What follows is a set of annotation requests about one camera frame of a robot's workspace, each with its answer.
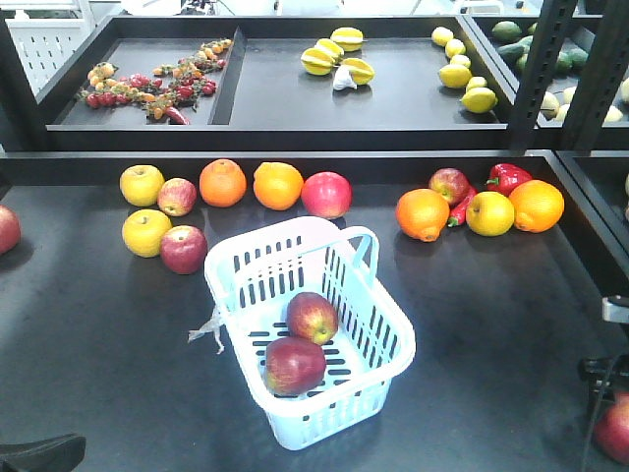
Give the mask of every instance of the table surface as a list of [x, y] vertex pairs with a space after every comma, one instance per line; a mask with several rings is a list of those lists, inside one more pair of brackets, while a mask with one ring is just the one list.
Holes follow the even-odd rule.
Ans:
[[[375, 417], [302, 451], [283, 449], [223, 330], [187, 342], [213, 302], [201, 272], [124, 247], [133, 210], [115, 186], [11, 188], [23, 241], [0, 258], [0, 443], [87, 438], [79, 472], [578, 470], [587, 427], [583, 357], [622, 352], [561, 227], [420, 243], [393, 209], [407, 185], [358, 185], [339, 225], [380, 240], [378, 279], [414, 325], [417, 355]], [[306, 214], [203, 204], [179, 224], [210, 247]], [[592, 470], [624, 470], [591, 449]]]

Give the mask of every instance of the basket handle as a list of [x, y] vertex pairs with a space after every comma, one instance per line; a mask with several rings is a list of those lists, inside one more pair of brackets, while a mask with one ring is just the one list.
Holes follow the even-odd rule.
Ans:
[[[234, 277], [233, 284], [236, 285], [236, 280], [242, 280], [250, 276], [250, 274], [256, 270], [258, 270], [259, 266], [268, 265], [272, 262], [281, 262], [287, 258], [297, 258], [299, 256], [318, 251], [325, 247], [334, 245], [336, 243], [340, 243], [343, 241], [349, 241], [355, 238], [362, 238], [361, 242], [356, 249], [356, 253], [352, 260], [352, 267], [361, 273], [365, 279], [365, 282], [368, 286], [373, 286], [375, 281], [375, 274], [377, 273], [377, 259], [379, 253], [379, 242], [377, 236], [365, 226], [349, 226], [344, 228], [338, 232], [337, 237], [330, 238], [323, 242], [316, 242], [311, 245], [302, 245], [292, 248], [290, 250], [282, 251], [281, 253], [276, 253], [273, 255], [264, 256], [259, 258], [256, 261], [251, 262], [247, 266], [243, 267], [240, 271], [238, 271]], [[364, 257], [369, 251], [369, 264], [366, 264], [364, 261]], [[220, 284], [220, 287], [216, 287], [214, 285], [214, 296], [215, 302], [217, 304], [224, 304], [227, 300], [229, 300], [230, 296], [233, 295], [232, 287], [225, 287]], [[225, 304], [225, 309], [229, 312], [228, 306]]]

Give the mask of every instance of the orange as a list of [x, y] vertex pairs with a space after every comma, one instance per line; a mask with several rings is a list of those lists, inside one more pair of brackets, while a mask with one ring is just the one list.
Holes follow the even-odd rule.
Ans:
[[216, 159], [200, 173], [199, 191], [208, 205], [230, 207], [247, 192], [247, 178], [240, 165], [233, 160]]
[[263, 162], [254, 173], [254, 194], [267, 208], [290, 208], [302, 194], [303, 186], [299, 170], [284, 162]]
[[411, 238], [430, 242], [439, 237], [450, 215], [450, 206], [441, 194], [431, 189], [407, 192], [397, 202], [395, 218]]
[[509, 200], [515, 208], [514, 225], [522, 231], [546, 231], [563, 214], [561, 192], [542, 180], [530, 180], [518, 185], [509, 195]]

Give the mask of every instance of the red bell pepper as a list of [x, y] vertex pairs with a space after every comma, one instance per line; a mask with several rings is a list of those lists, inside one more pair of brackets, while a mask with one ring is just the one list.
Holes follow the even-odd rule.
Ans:
[[495, 164], [489, 171], [486, 181], [487, 189], [499, 192], [508, 197], [518, 185], [532, 180], [533, 176], [517, 165], [501, 163]]
[[459, 202], [457, 206], [450, 210], [450, 217], [447, 221], [448, 227], [451, 228], [452, 226], [460, 226], [465, 223], [465, 213], [468, 210], [470, 202], [477, 193], [478, 191], [473, 186], [470, 186], [465, 198]]

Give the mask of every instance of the plastic basket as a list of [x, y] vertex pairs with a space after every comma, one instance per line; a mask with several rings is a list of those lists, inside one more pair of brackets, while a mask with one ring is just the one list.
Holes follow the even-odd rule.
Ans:
[[[378, 413], [391, 379], [413, 360], [413, 327], [376, 279], [377, 256], [377, 238], [367, 228], [340, 230], [312, 216], [226, 239], [207, 254], [205, 279], [252, 397], [288, 449]], [[264, 385], [265, 346], [288, 335], [286, 305], [302, 291], [334, 305], [339, 331], [323, 346], [328, 368], [321, 385], [281, 397]]]

